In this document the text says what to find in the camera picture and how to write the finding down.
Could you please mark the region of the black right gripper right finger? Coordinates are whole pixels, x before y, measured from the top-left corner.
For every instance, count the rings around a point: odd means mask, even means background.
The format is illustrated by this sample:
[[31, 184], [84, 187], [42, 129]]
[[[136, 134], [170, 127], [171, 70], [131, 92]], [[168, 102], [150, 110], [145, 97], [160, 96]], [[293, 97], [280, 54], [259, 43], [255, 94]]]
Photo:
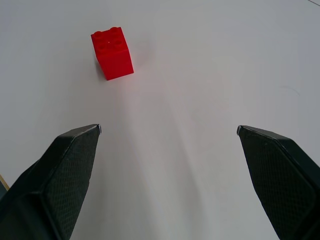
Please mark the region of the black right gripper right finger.
[[280, 240], [320, 240], [320, 167], [290, 138], [239, 125], [253, 188]]

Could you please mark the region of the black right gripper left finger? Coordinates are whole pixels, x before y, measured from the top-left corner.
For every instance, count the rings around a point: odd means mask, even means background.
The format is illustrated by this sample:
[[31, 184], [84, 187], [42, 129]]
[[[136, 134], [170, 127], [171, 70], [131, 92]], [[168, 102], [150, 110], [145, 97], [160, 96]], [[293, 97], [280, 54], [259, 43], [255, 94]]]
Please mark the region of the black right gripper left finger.
[[0, 240], [70, 240], [101, 132], [91, 124], [57, 136], [12, 186], [0, 175]]

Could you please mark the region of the red toy brick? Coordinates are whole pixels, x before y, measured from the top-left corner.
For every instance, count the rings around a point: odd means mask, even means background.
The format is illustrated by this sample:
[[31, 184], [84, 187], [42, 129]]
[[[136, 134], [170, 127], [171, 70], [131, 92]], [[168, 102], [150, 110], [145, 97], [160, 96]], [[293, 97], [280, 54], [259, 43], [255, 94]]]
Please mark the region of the red toy brick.
[[107, 81], [134, 73], [130, 51], [121, 27], [91, 34], [97, 61]]

